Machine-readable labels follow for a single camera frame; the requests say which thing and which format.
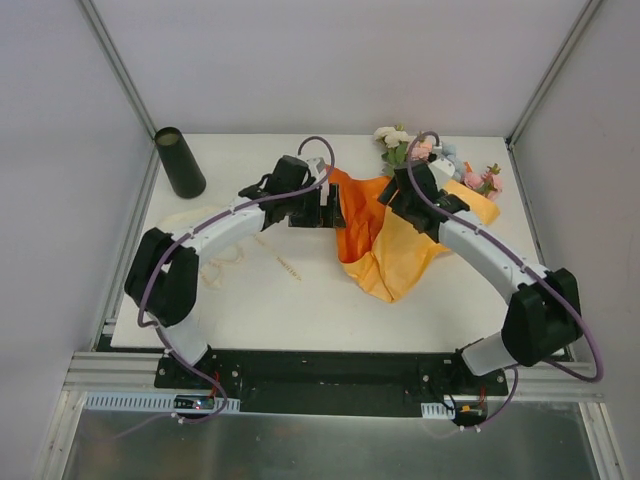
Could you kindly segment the artificial flower bunch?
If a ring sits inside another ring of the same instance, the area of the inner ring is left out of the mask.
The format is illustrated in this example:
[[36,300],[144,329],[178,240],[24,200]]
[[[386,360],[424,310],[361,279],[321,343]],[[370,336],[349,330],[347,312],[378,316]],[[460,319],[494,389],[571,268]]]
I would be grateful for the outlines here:
[[[395,169],[406,162],[409,146],[415,137],[406,132],[402,125],[395,125],[379,127],[373,138],[384,148],[381,155],[383,174],[393,177]],[[488,166],[483,173],[475,173],[468,162],[457,157],[456,147],[442,141],[435,133],[426,133],[410,153],[412,161],[431,163],[433,160],[446,160],[453,168],[452,180],[490,200],[495,200],[503,191],[501,168],[497,163]]]

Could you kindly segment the orange wrapping paper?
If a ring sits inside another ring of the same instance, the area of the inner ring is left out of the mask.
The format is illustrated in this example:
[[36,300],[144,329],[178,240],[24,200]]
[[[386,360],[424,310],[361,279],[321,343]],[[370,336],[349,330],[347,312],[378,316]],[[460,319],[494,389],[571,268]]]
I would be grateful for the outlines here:
[[336,169],[344,229],[336,231],[338,259],[367,294],[387,303],[404,298],[433,260],[449,251],[377,201],[389,179],[358,180]]

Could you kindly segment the cream lace ribbon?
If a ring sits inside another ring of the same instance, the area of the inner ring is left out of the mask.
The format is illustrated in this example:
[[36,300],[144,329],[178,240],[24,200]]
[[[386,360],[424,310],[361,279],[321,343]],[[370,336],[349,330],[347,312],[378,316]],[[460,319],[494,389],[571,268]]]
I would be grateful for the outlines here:
[[265,213],[258,206],[230,212],[224,210],[224,213],[223,218],[213,222],[213,208],[202,207],[170,215],[157,224],[161,230],[171,234],[172,240],[186,237],[180,246],[195,251],[202,286],[209,290],[219,289],[223,282],[224,268],[245,261],[243,242],[246,238],[268,251],[295,280],[302,280],[301,275],[261,238]]

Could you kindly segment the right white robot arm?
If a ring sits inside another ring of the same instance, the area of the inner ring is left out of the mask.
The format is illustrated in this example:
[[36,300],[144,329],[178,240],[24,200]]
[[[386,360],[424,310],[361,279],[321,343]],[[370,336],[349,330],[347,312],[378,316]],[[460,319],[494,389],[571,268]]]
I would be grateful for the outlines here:
[[528,262],[492,236],[471,207],[440,187],[431,166],[397,168],[378,201],[414,230],[459,255],[507,305],[502,328],[462,348],[450,369],[452,387],[473,394],[486,374],[514,365],[531,367],[583,336],[575,276]]

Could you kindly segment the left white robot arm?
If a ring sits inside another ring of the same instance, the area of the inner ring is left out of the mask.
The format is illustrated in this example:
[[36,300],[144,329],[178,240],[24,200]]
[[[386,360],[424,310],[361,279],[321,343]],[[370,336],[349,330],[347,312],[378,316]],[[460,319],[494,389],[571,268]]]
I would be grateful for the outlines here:
[[204,387],[211,365],[203,359],[208,344],[197,325],[195,305],[201,267],[215,255],[248,236],[287,220],[291,227],[332,228],[345,225],[338,186],[329,186],[321,204],[331,165],[321,157],[301,160],[284,155],[272,173],[250,185],[208,220],[174,233],[156,227],[141,238],[125,280],[125,294],[158,332],[165,347],[181,358],[176,375],[188,388]]

